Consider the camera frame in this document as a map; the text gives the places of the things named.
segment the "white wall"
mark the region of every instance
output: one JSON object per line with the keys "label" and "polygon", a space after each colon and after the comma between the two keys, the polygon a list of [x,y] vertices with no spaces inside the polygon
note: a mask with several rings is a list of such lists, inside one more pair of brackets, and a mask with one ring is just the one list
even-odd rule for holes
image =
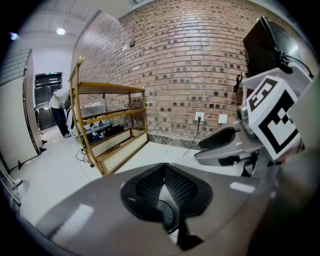
{"label": "white wall", "polygon": [[47,40],[17,40],[9,51],[32,49],[34,75],[46,72],[62,72],[62,87],[68,89],[70,67],[75,44],[73,42]]}

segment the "ceiling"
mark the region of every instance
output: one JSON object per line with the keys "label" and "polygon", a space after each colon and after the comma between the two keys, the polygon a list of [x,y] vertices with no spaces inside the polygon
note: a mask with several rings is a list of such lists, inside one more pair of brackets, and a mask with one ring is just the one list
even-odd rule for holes
{"label": "ceiling", "polygon": [[[75,42],[97,11],[89,0],[44,1],[17,34],[21,39]],[[58,35],[58,28],[64,28],[65,34]]]}

